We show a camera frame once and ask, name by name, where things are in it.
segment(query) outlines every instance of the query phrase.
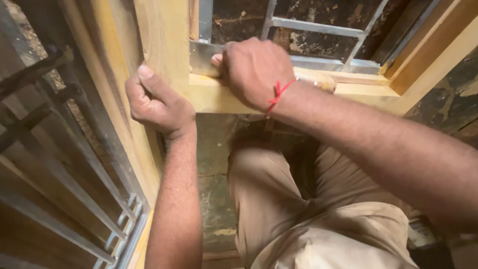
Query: person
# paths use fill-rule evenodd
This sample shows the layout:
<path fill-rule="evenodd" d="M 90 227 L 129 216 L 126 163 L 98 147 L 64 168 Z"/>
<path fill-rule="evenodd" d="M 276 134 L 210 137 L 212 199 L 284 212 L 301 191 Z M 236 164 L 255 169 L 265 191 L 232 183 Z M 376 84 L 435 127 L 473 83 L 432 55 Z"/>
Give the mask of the person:
<path fill-rule="evenodd" d="M 246 268 L 416 268 L 406 249 L 411 205 L 441 227 L 478 227 L 478 152 L 403 118 L 295 80 L 287 53 L 257 38 L 215 55 L 232 93 L 321 142 L 315 198 L 302 199 L 282 154 L 232 149 L 228 188 Z M 193 106 L 146 65 L 126 82 L 133 119 L 168 138 L 145 267 L 200 268 L 202 222 Z"/>

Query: hand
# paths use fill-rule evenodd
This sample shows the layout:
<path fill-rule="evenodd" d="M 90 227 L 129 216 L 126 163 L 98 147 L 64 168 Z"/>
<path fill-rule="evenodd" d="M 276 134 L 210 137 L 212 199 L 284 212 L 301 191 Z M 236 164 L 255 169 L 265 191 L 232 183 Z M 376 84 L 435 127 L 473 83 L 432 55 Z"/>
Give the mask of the hand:
<path fill-rule="evenodd" d="M 222 66 L 232 93 L 246 106 L 266 112 L 275 99 L 275 85 L 285 86 L 295 79 L 286 51 L 272 41 L 256 37 L 243 42 L 228 42 L 223 54 L 214 55 L 212 62 Z"/>
<path fill-rule="evenodd" d="M 126 94 L 130 101 L 131 118 L 142 124 L 153 124 L 169 139 L 179 138 L 196 129 L 196 113 L 191 103 L 145 64 L 126 81 Z"/>

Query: fingernail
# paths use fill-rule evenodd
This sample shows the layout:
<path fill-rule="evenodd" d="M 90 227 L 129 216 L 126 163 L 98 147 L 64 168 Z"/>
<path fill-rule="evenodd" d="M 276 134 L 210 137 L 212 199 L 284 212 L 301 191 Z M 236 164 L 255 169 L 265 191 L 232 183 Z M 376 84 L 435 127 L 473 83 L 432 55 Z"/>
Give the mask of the fingernail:
<path fill-rule="evenodd" d="M 138 74 L 142 79 L 148 79 L 154 75 L 154 72 L 147 65 L 140 65 Z"/>
<path fill-rule="evenodd" d="M 212 62 L 213 65 L 215 65 L 215 66 L 217 66 L 217 67 L 219 66 L 219 63 L 220 63 L 220 62 L 219 62 L 219 59 L 218 59 L 215 55 L 212 56 L 211 62 Z"/>

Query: wooden frame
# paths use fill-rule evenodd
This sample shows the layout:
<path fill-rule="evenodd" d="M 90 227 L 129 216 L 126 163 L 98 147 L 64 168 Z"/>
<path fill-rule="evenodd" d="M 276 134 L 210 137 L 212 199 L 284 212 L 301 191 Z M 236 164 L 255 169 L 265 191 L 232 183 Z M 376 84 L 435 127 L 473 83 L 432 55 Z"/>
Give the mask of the wooden frame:
<path fill-rule="evenodd" d="M 190 1 L 135 0 L 145 60 L 197 112 L 257 113 L 217 80 L 189 72 Z M 442 0 L 384 76 L 339 73 L 337 95 L 405 114 L 478 45 L 477 2 Z M 313 76 L 323 71 L 297 68 Z"/>
<path fill-rule="evenodd" d="M 131 166 L 154 207 L 162 171 L 155 132 L 121 116 L 130 114 L 124 82 L 142 61 L 141 49 L 147 64 L 197 112 L 257 112 L 241 104 L 219 81 L 190 74 L 189 40 L 196 32 L 190 32 L 190 27 L 197 22 L 196 0 L 133 1 L 134 7 L 125 6 L 128 1 L 124 0 L 60 3 Z M 305 78 L 332 75 L 338 81 L 337 95 L 401 116 L 478 45 L 477 6 L 476 0 L 442 0 L 383 76 L 294 70 Z M 130 268 L 144 265 L 151 216 Z"/>

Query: beige pants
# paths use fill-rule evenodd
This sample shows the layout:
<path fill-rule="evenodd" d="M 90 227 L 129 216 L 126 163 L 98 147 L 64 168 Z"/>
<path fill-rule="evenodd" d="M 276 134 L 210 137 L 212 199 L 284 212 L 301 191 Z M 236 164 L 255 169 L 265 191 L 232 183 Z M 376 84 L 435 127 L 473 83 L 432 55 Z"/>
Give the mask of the beige pants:
<path fill-rule="evenodd" d="M 236 247 L 247 268 L 277 236 L 325 211 L 358 202 L 384 202 L 409 212 L 406 204 L 326 145 L 316 154 L 315 183 L 315 197 L 304 200 L 279 151 L 260 144 L 232 150 L 228 187 L 238 219 Z"/>

